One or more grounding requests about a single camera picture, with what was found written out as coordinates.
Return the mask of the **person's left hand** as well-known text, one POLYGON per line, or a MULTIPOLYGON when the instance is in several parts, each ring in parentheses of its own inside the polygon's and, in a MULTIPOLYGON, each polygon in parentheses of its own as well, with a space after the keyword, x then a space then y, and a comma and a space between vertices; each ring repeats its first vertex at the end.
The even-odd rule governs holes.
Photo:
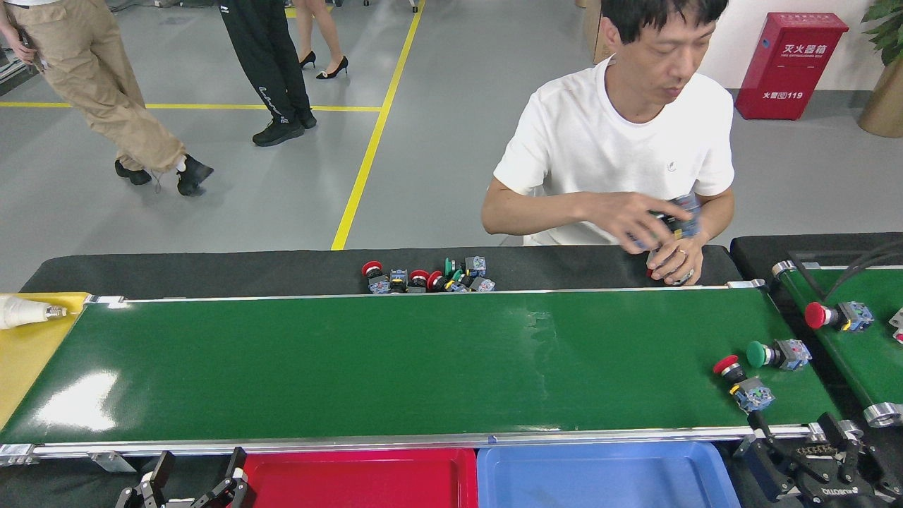
POLYGON ((672 241, 649 252, 646 274, 670 286, 696 285, 702 277, 706 238, 702 234, 672 241))

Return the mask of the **person's right hand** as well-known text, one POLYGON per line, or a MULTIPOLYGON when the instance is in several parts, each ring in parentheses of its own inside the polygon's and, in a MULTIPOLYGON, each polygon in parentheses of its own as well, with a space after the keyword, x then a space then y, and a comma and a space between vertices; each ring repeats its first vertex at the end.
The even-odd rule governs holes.
POLYGON ((586 219, 612 234, 630 254, 655 250, 675 241, 673 232, 654 216, 684 212, 666 200, 633 192, 591 193, 586 219))

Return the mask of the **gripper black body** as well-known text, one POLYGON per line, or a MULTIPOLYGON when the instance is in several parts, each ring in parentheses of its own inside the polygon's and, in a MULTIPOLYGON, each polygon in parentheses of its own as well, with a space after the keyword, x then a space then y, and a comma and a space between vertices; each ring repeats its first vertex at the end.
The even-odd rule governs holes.
POLYGON ((876 492, 865 481, 821 483, 804 475, 796 480, 804 507, 899 507, 900 498, 876 492))

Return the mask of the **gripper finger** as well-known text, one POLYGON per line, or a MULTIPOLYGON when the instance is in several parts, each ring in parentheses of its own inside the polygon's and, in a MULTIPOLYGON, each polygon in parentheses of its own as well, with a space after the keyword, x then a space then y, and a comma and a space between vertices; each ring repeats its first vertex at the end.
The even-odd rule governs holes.
POLYGON ((825 472, 821 473, 822 482, 836 488, 866 488, 867 483, 860 471, 866 447, 854 432, 854 424, 846 419, 839 421, 830 413, 823 413, 817 423, 828 444, 836 449, 820 464, 826 467, 825 472))
POLYGON ((168 482, 176 459, 174 454, 164 451, 152 472, 146 473, 135 488, 125 488, 116 500, 116 507, 165 507, 166 498, 162 488, 168 482))
POLYGON ((809 473, 808 459, 796 448, 782 446, 772 434, 761 411, 747 415, 753 435, 741 442, 735 456, 747 464, 756 482, 768 500, 781 500, 787 496, 809 500, 808 492, 800 488, 798 473, 809 473))
POLYGON ((190 507, 248 507, 249 484, 244 471, 246 453, 242 447, 235 447, 225 478, 207 494, 190 503, 190 507))

